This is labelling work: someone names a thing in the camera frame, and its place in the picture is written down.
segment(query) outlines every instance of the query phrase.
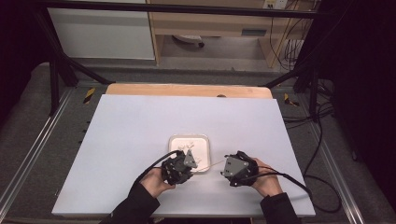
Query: person's hand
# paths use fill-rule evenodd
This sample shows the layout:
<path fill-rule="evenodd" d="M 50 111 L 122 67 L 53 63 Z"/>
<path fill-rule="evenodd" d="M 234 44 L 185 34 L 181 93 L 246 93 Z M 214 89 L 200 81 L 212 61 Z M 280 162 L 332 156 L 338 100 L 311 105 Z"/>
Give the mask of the person's hand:
<path fill-rule="evenodd" d="M 176 187 L 175 185 L 172 186 L 163 182 L 161 168 L 152 168 L 145 177 L 143 177 L 140 184 L 145 187 L 153 198 L 157 198 L 162 192 Z"/>
<path fill-rule="evenodd" d="M 252 158 L 252 159 L 257 162 L 258 166 L 261 166 L 259 168 L 259 174 L 266 174 L 273 172 L 270 169 L 262 168 L 263 166 L 271 168 L 271 166 L 265 164 L 264 162 L 260 161 L 257 158 Z M 274 196 L 283 192 L 282 188 L 279 185 L 279 181 L 277 180 L 276 175 L 265 175 L 258 177 L 256 182 L 254 182 L 254 184 L 251 187 L 257 190 L 262 197 Z"/>

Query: small white object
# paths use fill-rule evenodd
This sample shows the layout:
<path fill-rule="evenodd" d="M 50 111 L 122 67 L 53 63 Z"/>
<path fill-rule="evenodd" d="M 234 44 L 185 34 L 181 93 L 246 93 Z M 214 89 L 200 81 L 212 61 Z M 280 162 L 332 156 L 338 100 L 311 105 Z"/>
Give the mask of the small white object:
<path fill-rule="evenodd" d="M 203 134 L 175 134 L 169 139 L 169 151 L 191 150 L 198 167 L 192 172 L 202 173 L 210 168 L 209 140 Z"/>

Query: white table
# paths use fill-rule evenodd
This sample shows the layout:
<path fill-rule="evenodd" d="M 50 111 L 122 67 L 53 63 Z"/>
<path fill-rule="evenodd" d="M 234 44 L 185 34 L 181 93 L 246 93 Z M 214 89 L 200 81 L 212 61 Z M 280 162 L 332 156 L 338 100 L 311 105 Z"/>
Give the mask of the white table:
<path fill-rule="evenodd" d="M 104 217 L 126 198 L 134 180 L 167 153 L 173 134 L 201 133 L 211 162 L 237 150 L 304 183 L 276 100 L 103 95 L 52 213 Z M 154 217 L 261 217 L 261 196 L 232 188 L 224 163 L 159 197 Z M 279 178 L 299 217 L 314 216 L 307 194 Z"/>

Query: metal frame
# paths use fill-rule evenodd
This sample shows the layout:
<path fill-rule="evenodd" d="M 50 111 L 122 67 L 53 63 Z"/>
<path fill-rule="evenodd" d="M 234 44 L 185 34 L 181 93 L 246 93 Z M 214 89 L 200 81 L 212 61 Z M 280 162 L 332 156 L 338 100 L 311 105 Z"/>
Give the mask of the metal frame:
<path fill-rule="evenodd" d="M 64 109 L 66 108 L 70 96 L 72 95 L 73 92 L 74 89 L 70 88 L 63 94 L 58 110 L 54 111 L 54 115 L 47 119 L 46 124 L 44 125 L 37 139 L 35 140 L 29 152 L 27 153 L 17 173 L 14 175 L 11 182 L 8 184 L 6 190 L 1 195 L 0 223 L 6 217 L 6 214 L 9 208 L 11 207 L 12 203 L 14 202 L 15 198 L 17 197 L 24 181 L 26 180 L 33 166 L 35 165 L 35 161 L 40 155 L 40 152 L 43 149 L 44 145 L 46 145 L 52 130 L 54 129 L 59 118 L 64 112 Z"/>
<path fill-rule="evenodd" d="M 57 0 L 35 0 L 27 4 L 33 14 L 38 27 L 47 39 L 51 49 L 51 111 L 52 115 L 59 106 L 59 91 L 57 84 L 58 74 L 63 78 L 66 86 L 76 86 L 78 79 L 72 69 L 75 68 L 85 75 L 92 77 L 102 84 L 111 84 L 114 81 L 107 80 L 95 74 L 69 58 L 62 49 L 56 32 L 50 29 L 48 21 L 43 16 L 43 9 L 70 8 L 89 10 L 115 10 L 115 11 L 144 11 L 144 12 L 167 12 L 167 13 L 194 13 L 212 15 L 234 15 L 252 17 L 272 17 L 272 18 L 299 18 L 299 19 L 320 19 L 330 20 L 334 18 L 333 13 L 316 11 L 293 11 L 239 7 L 204 7 L 204 6 L 182 6 L 182 5 L 161 5 L 161 4 L 135 4 L 135 3 L 108 3 L 108 2 L 86 2 L 86 1 L 57 1 Z"/>

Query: white container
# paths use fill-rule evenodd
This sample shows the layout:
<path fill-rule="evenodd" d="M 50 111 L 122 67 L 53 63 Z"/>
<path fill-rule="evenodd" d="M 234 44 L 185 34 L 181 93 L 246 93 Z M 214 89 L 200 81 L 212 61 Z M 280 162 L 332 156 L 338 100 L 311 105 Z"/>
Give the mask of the white container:
<path fill-rule="evenodd" d="M 210 168 L 209 139 L 203 134 L 175 134 L 169 139 L 169 151 L 183 150 L 184 153 L 191 149 L 197 168 L 192 172 L 202 173 Z"/>

